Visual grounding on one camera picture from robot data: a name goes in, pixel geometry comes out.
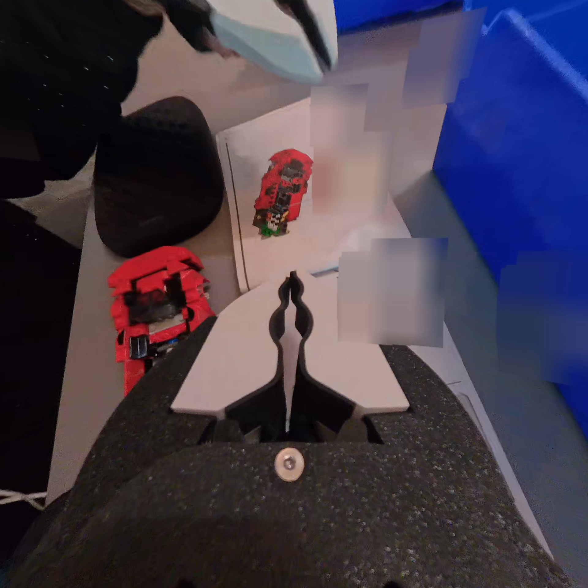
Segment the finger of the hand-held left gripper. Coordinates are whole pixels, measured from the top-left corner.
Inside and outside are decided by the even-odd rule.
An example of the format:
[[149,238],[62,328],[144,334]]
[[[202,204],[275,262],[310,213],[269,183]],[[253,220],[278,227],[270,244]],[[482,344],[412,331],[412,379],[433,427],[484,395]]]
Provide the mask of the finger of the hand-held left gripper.
[[334,70],[339,54],[337,44],[337,24],[333,1],[306,1],[312,27],[309,39],[327,70]]
[[209,1],[214,35],[227,49],[277,76],[320,84],[326,66],[309,39],[306,1]]

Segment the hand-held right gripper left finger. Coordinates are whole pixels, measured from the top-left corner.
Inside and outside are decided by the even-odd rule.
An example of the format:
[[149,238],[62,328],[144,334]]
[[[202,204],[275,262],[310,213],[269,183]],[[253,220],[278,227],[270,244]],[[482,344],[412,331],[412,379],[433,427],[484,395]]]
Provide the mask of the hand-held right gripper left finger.
[[277,275],[241,295],[219,315],[171,404],[175,413],[225,417],[254,404],[286,415],[283,382],[289,276]]

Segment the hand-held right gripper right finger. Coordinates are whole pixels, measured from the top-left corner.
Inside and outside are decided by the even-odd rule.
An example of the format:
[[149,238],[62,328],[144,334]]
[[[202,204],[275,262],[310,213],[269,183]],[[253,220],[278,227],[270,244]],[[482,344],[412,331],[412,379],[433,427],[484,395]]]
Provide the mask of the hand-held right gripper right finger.
[[299,345],[292,413],[350,419],[405,412],[405,396],[380,346],[339,340],[337,277],[290,273]]

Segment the red lego car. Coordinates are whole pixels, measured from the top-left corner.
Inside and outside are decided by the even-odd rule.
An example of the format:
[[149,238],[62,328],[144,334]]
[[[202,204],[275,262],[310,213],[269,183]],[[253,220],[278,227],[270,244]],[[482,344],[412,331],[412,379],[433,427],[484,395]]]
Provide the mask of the red lego car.
[[210,281],[201,260],[182,246],[162,246],[123,262],[107,279],[117,337],[115,360],[123,366],[127,396],[205,320]]

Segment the lego instruction booklet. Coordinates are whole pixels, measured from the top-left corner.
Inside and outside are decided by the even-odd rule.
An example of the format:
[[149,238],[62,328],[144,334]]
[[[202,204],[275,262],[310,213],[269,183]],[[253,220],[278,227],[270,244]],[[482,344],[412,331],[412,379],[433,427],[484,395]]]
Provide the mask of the lego instruction booklet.
[[410,343],[457,396],[498,459],[519,512],[550,550],[445,323],[445,238],[410,231],[392,195],[395,109],[375,84],[311,97],[219,132],[241,294],[292,271],[337,277],[340,341]]

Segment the black honeycomb cushion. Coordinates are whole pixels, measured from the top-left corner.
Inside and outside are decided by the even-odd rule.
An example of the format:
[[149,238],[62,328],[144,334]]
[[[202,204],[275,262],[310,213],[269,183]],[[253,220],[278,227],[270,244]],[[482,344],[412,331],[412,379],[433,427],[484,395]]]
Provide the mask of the black honeycomb cushion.
[[200,108],[173,96],[120,117],[99,140],[93,191],[99,238],[122,258],[204,231],[222,208],[224,178]]

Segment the large blue plastic bin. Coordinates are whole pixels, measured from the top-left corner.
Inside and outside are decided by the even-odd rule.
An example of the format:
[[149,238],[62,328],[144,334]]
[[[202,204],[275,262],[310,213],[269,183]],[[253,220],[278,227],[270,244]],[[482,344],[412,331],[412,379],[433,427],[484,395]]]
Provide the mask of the large blue plastic bin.
[[484,21],[433,171],[498,285],[502,368],[587,436],[587,1],[465,6]]

